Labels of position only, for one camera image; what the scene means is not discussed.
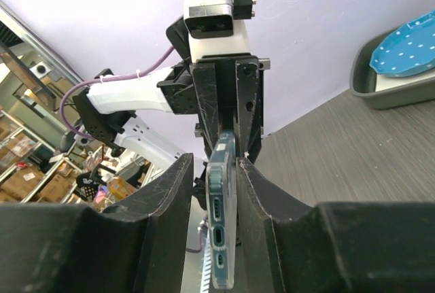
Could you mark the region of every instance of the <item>blue polka dot plate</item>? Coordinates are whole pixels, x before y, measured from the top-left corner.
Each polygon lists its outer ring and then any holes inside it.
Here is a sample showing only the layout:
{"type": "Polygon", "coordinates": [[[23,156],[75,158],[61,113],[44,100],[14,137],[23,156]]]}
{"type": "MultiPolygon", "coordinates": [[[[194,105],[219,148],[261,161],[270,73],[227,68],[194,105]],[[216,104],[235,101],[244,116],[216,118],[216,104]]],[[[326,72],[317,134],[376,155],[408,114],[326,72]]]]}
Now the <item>blue polka dot plate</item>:
{"type": "Polygon", "coordinates": [[[372,53],[370,66],[385,77],[411,77],[435,67],[435,11],[390,33],[372,53]]]}

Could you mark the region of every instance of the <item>clear phone case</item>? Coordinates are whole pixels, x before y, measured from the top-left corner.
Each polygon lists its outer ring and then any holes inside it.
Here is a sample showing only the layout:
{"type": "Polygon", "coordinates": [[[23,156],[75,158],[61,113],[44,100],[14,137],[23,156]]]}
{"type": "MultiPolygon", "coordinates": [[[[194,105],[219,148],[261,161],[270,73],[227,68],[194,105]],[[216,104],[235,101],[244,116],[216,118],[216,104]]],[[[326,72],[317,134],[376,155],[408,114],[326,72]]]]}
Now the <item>clear phone case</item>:
{"type": "Polygon", "coordinates": [[[207,211],[212,250],[212,282],[217,289],[234,285],[237,227],[236,147],[234,133],[224,131],[207,165],[207,211]]]}

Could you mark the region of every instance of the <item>black bolt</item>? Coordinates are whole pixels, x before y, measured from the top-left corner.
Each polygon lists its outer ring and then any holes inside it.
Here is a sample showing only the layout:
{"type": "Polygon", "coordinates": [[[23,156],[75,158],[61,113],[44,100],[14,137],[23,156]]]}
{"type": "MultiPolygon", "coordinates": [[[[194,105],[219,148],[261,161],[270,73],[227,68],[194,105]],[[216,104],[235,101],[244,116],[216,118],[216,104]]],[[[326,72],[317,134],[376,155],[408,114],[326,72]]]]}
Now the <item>black bolt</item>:
{"type": "Polygon", "coordinates": [[[243,67],[243,72],[245,75],[249,75],[249,74],[251,74],[252,70],[250,67],[245,66],[245,67],[243,67]]]}

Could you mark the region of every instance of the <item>gray tray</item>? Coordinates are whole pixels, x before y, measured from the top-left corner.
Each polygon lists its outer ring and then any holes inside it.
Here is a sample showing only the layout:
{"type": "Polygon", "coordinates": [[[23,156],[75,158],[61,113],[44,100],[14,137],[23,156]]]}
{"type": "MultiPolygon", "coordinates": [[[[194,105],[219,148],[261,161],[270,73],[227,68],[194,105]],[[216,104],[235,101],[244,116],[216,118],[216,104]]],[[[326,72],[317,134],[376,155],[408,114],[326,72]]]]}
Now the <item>gray tray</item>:
{"type": "Polygon", "coordinates": [[[370,57],[376,47],[392,29],[365,44],[353,63],[350,89],[373,109],[387,109],[435,99],[435,77],[403,86],[375,91],[377,74],[369,66],[370,57]]]}

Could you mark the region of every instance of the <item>metal shelving rack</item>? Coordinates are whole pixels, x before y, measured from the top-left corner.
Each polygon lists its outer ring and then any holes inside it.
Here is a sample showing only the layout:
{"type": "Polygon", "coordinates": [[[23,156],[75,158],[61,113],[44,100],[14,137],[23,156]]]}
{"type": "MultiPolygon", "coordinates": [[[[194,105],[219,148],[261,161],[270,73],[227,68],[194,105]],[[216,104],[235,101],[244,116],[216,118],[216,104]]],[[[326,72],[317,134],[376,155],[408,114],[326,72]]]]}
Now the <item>metal shelving rack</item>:
{"type": "MultiPolygon", "coordinates": [[[[23,159],[25,159],[27,156],[30,156],[36,149],[40,148],[41,146],[47,147],[51,152],[55,152],[56,149],[50,145],[46,140],[41,138],[39,135],[34,133],[31,129],[29,129],[27,126],[21,124],[17,119],[15,119],[13,116],[8,114],[6,111],[0,110],[0,115],[5,116],[8,118],[11,122],[16,124],[18,128],[10,133],[4,140],[11,139],[19,135],[20,133],[27,133],[30,135],[30,137],[36,139],[38,142],[32,149],[26,154],[26,156],[23,156],[23,159]]],[[[25,196],[20,203],[28,203],[40,190],[42,190],[47,183],[51,180],[52,176],[56,173],[56,170],[65,162],[73,169],[79,171],[82,173],[82,169],[78,167],[76,164],[71,162],[68,155],[73,151],[75,145],[72,145],[67,152],[64,154],[61,154],[58,157],[58,160],[54,163],[54,165],[47,171],[47,173],[44,175],[44,177],[41,179],[41,181],[32,189],[32,191],[29,192],[27,196],[25,196]]],[[[16,170],[16,165],[11,165],[8,169],[6,169],[2,174],[0,174],[0,186],[3,183],[5,179],[7,179],[14,171],[16,170]]],[[[69,198],[71,198],[71,195],[73,194],[74,190],[77,188],[77,185],[74,183],[72,189],[70,192],[67,193],[65,198],[61,201],[62,203],[66,203],[69,198]]]]}

